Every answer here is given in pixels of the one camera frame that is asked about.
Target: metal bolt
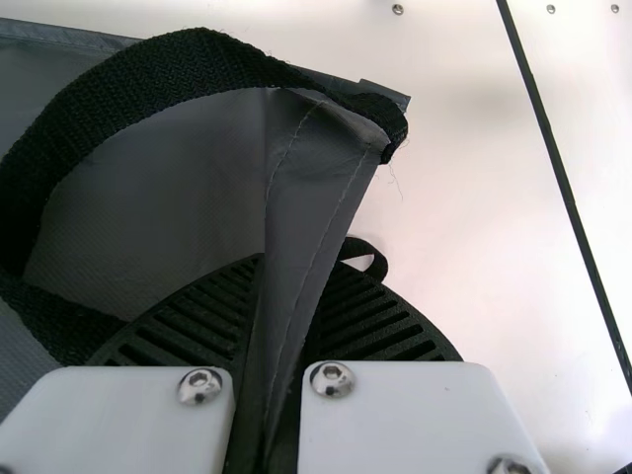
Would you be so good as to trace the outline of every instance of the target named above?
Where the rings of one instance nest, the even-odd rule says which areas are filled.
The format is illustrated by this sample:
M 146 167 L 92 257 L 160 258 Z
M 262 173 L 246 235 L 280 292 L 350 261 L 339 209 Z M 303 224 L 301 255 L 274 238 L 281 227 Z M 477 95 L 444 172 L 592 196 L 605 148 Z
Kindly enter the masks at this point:
M 487 474 L 540 474 L 540 469 L 516 456 L 497 456 L 490 462 Z
M 221 375 L 210 368 L 192 370 L 178 384 L 178 400 L 185 405 L 210 402 L 219 395 L 219 392 Z
M 314 368 L 309 379 L 314 391 L 326 398 L 346 397 L 356 385 L 354 373 L 339 362 L 321 363 Z

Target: fabric seam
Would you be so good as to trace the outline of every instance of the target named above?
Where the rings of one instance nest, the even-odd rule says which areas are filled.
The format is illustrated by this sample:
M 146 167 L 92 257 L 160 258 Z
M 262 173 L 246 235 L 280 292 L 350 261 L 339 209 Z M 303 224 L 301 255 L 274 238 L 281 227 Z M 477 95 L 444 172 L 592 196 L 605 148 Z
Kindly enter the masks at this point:
M 281 156 L 280 160 L 278 160 L 278 163 L 276 163 L 275 168 L 273 169 L 273 173 L 270 176 L 270 180 L 268 181 L 268 187 L 266 188 L 266 212 L 264 212 L 264 220 L 267 217 L 267 210 L 268 210 L 268 196 L 270 195 L 270 190 L 273 187 L 274 181 L 275 181 L 275 177 L 277 176 L 277 171 L 278 168 L 280 167 L 280 164 L 285 161 L 285 158 L 287 157 L 287 155 L 289 154 L 289 151 L 291 150 L 292 145 L 294 144 L 294 141 L 296 140 L 296 138 L 298 137 L 298 132 L 300 131 L 300 129 L 303 127 L 304 123 L 307 121 L 307 119 L 309 118 L 309 116 L 312 114 L 312 112 L 314 112 L 316 109 L 318 109 L 325 101 L 320 101 L 318 102 L 316 105 L 312 106 L 311 109 L 309 109 L 309 111 L 307 111 L 305 113 L 305 115 L 303 116 L 303 118 L 300 120 L 300 122 L 298 123 L 298 127 L 296 128 L 296 131 L 294 132 L 294 135 L 291 137 L 291 139 L 289 140 L 289 144 L 287 145 L 287 149 L 285 150 L 285 153 L 283 153 L 283 156 Z
M 368 146 L 366 147 L 366 149 L 364 150 L 364 153 L 362 154 L 361 158 L 359 159 L 359 163 L 357 163 L 357 167 L 355 167 L 354 173 L 350 177 L 349 182 L 347 183 L 347 186 L 345 187 L 345 189 L 341 193 L 340 199 L 338 200 L 338 204 L 336 205 L 336 209 L 334 210 L 334 213 L 332 214 L 331 219 L 329 219 L 327 227 L 325 228 L 325 232 L 323 232 L 323 236 L 321 237 L 320 243 L 318 244 L 318 248 L 316 249 L 316 252 L 314 252 L 314 255 L 311 258 L 311 261 L 309 263 L 309 267 L 307 269 L 307 272 L 305 273 L 305 277 L 303 278 L 303 281 L 301 282 L 301 285 L 300 285 L 300 287 L 298 289 L 298 294 L 296 296 L 296 299 L 294 300 L 294 304 L 292 306 L 291 313 L 293 313 L 296 310 L 296 306 L 298 305 L 298 301 L 300 300 L 300 295 L 301 295 L 301 293 L 303 291 L 303 287 L 304 287 L 305 283 L 307 282 L 307 279 L 309 278 L 309 276 L 311 274 L 312 268 L 314 266 L 314 262 L 316 261 L 316 257 L 318 256 L 318 254 L 322 250 L 323 243 L 325 242 L 327 234 L 329 233 L 329 230 L 331 228 L 332 222 L 334 221 L 334 219 L 338 215 L 338 212 L 340 210 L 341 204 L 343 203 L 343 201 L 347 197 L 347 193 L 349 191 L 349 188 L 352 186 L 352 183 L 356 180 L 357 172 L 359 171 L 360 167 L 362 166 L 362 162 L 364 161 L 364 158 L 366 158 L 366 155 L 368 154 L 368 150 L 371 149 L 372 144 L 373 143 L 369 143 Z M 283 342 L 281 343 L 280 350 L 278 351 L 278 357 L 276 358 L 276 363 L 275 363 L 275 372 L 274 372 L 274 375 L 273 375 L 273 380 L 272 380 L 272 384 L 271 384 L 269 395 L 272 395 L 272 393 L 274 391 L 274 388 L 275 388 L 275 382 L 277 381 L 277 375 L 278 375 L 278 365 L 280 364 L 280 358 L 281 358 L 281 356 L 283 354 L 283 350 L 285 349 L 285 344 L 287 342 L 287 335 L 289 333 L 290 326 L 291 326 L 291 319 L 287 322 L 287 326 L 285 327 L 285 331 L 284 331 Z M 265 420 L 268 418 L 268 416 L 270 414 L 270 405 L 271 405 L 270 398 L 268 398 L 268 404 L 267 404 L 267 407 L 266 407 L 266 415 L 264 416 Z

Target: white surface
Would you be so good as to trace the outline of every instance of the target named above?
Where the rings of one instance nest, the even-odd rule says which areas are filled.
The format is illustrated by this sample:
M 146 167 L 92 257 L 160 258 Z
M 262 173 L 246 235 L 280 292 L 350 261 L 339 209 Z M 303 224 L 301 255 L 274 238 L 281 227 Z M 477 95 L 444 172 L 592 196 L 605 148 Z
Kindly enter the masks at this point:
M 43 377 L 0 425 L 16 474 L 220 474 L 234 401 L 178 402 L 190 367 L 71 367 Z
M 632 1 L 557 1 L 555 15 L 541 1 L 511 5 L 629 353 Z
M 0 15 L 142 38 L 206 26 L 411 95 L 409 141 L 353 233 L 388 257 L 386 284 L 492 369 L 552 472 L 611 473 L 632 460 L 632 401 L 496 3 L 391 4 L 4 0 Z
M 548 471 L 492 373 L 473 363 L 345 362 L 354 391 L 318 395 L 305 370 L 298 474 L 482 474 L 499 454 Z

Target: gray fabric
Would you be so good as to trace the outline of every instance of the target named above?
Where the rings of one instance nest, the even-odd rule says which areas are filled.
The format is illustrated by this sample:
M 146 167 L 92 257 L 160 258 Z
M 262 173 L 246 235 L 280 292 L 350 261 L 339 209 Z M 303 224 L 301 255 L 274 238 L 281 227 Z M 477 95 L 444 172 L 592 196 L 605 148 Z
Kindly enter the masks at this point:
M 128 45 L 40 27 L 0 22 L 0 153 L 55 92 Z M 25 280 L 131 320 L 264 251 L 252 344 L 270 442 L 320 293 L 387 143 L 374 123 L 317 93 L 244 90 L 180 104 L 111 137 L 57 186 Z M 47 367 L 11 364 L 3 384 Z
M 320 293 L 361 197 L 388 143 L 368 120 L 325 98 L 297 103 L 277 91 L 270 110 L 267 175 L 266 278 L 260 321 L 270 406 L 267 441 L 273 440 L 282 401 Z M 275 128 L 292 128 L 289 142 Z
M 107 140 L 50 197 L 25 280 L 129 321 L 263 252 L 266 96 L 179 104 Z
M 59 364 L 0 299 L 0 422 L 40 377 Z

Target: dark gray bag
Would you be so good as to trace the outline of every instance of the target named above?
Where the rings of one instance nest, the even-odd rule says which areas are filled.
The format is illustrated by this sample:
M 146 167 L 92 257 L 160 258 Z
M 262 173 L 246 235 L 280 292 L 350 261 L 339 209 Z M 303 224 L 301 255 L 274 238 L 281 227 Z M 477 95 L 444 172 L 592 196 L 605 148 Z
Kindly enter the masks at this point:
M 174 291 L 262 254 L 241 387 L 258 403 L 240 417 L 261 432 L 252 459 L 269 451 L 407 99 L 205 29 L 138 42 L 0 20 L 0 70 L 0 418 Z

